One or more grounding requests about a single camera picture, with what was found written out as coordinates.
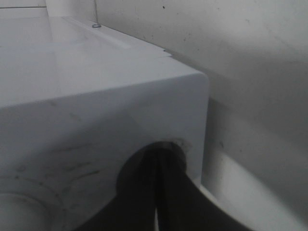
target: white appliance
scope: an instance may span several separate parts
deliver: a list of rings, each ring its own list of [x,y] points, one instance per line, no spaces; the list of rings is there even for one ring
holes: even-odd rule
[[[14,210],[0,230],[29,219],[33,231],[79,226],[114,197],[126,160],[154,141],[181,146],[200,183],[207,77],[93,24],[0,21],[0,216]]]

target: screw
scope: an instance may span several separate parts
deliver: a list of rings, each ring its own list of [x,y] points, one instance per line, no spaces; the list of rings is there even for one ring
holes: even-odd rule
[[[100,27],[102,27],[102,25],[101,25],[101,24],[96,23],[96,24],[93,24],[93,25],[92,25],[92,27],[93,27],[93,28],[100,28]]]

